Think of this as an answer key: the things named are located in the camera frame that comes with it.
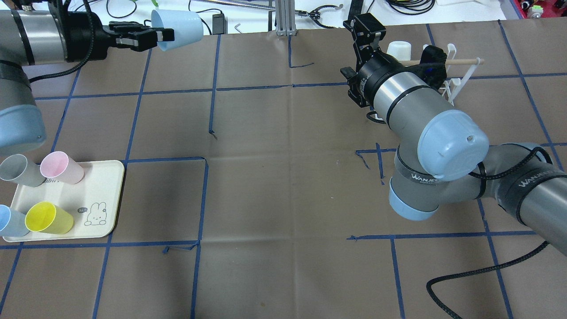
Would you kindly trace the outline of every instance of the red object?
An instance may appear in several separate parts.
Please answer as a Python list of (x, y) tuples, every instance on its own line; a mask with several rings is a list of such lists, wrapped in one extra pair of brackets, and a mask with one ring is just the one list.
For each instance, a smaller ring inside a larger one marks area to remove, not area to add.
[[(561, 14), (563, 13), (563, 11), (565, 11), (565, 8), (563, 9), (558, 9), (555, 8), (553, 5), (555, 4), (555, 1), (557, 0), (543, 0), (543, 1), (537, 1), (534, 6), (540, 6), (543, 8), (543, 15), (541, 15), (542, 18), (556, 18), (558, 16), (561, 16)], [(524, 9), (522, 9), (522, 7), (520, 6), (520, 3), (522, 1), (519, 0), (515, 0), (514, 4), (516, 5), (516, 7), (518, 8), (518, 10), (520, 11), (520, 13), (522, 14), (522, 17), (524, 19), (527, 18), (527, 11), (525, 11)]]

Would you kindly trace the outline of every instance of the light blue cup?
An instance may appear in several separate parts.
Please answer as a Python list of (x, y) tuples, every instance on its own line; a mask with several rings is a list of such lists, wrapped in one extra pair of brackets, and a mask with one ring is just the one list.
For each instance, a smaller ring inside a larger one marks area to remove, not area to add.
[(201, 18), (193, 11), (153, 10), (151, 26), (174, 30), (175, 41), (158, 42), (159, 48), (163, 51), (179, 48), (203, 38)]
[(29, 233), (26, 216), (6, 205), (0, 205), (0, 236), (22, 237)]

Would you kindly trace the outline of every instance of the robotic arm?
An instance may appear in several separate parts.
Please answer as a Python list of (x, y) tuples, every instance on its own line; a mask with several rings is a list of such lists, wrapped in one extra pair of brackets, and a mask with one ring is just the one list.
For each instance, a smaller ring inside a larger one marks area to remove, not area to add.
[(105, 59), (109, 47), (141, 52), (162, 41), (175, 40), (170, 28), (136, 22), (102, 26), (93, 13), (68, 12), (68, 3), (61, 0), (48, 2), (49, 11), (0, 11), (0, 156), (23, 153), (45, 141), (41, 113), (23, 65), (84, 64)]
[(424, 220), (439, 205), (493, 197), (507, 213), (567, 255), (567, 174), (533, 143), (489, 146), (486, 134), (438, 89), (446, 55), (429, 46), (421, 63), (403, 67), (380, 50), (386, 29), (371, 14), (344, 21), (352, 33), (356, 71), (341, 72), (360, 107), (373, 106), (400, 136), (390, 205)]

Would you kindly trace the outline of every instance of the white tray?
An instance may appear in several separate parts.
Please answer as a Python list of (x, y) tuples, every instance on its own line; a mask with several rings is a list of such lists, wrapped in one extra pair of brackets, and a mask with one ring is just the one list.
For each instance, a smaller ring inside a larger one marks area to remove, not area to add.
[(84, 178), (70, 185), (48, 179), (38, 187), (18, 185), (12, 208), (27, 213), (39, 202), (51, 202), (73, 215), (65, 234), (29, 232), (23, 237), (4, 237), (7, 242), (96, 238), (108, 235), (116, 223), (124, 166), (120, 161), (79, 163)]

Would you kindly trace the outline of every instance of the gray cup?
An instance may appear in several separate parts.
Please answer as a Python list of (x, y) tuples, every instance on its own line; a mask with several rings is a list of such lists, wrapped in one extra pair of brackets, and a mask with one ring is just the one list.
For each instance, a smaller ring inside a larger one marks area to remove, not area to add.
[(22, 154), (9, 156), (0, 164), (0, 179), (30, 187), (37, 187), (45, 181), (39, 165)]

